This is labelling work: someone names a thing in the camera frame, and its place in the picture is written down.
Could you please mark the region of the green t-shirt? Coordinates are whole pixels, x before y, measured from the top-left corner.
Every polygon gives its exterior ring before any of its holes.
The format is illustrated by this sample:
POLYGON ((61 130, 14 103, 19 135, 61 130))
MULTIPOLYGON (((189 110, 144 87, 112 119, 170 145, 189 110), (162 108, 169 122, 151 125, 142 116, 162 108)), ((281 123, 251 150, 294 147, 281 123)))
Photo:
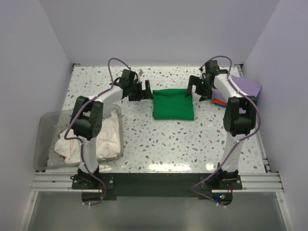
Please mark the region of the green t-shirt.
POLYGON ((194 120, 193 97, 186 89, 153 90, 155 120, 194 120))

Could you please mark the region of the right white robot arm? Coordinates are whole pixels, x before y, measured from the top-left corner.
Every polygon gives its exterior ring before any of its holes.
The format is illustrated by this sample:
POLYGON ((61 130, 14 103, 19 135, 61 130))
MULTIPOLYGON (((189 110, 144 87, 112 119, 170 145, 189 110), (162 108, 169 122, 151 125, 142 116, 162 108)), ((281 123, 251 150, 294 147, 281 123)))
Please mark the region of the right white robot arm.
POLYGON ((227 132, 226 145, 221 162, 214 171, 214 183, 220 189, 231 184, 230 175, 238 174, 238 162, 244 141, 259 130, 256 127, 259 111, 257 97, 251 93, 251 84, 240 84, 230 74, 232 61, 229 57, 219 55, 205 62, 199 70, 201 75, 190 76, 185 96, 195 93, 200 101, 210 100, 214 90, 218 90, 227 106, 223 117, 223 126, 227 132))

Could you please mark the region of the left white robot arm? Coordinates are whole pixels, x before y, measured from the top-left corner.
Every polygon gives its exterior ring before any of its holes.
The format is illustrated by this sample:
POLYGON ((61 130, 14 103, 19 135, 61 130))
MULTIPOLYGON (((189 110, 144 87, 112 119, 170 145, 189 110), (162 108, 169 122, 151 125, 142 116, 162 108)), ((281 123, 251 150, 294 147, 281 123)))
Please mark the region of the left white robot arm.
POLYGON ((83 184, 89 189, 100 183, 99 164, 96 156, 96 138, 102 130, 103 109, 113 103, 128 98, 129 101, 152 99, 150 82, 145 81, 142 88, 143 71, 124 69, 122 75, 113 80, 110 87, 93 97, 79 96, 76 99, 70 125, 74 137, 79 141, 80 163, 77 175, 83 178, 83 184))

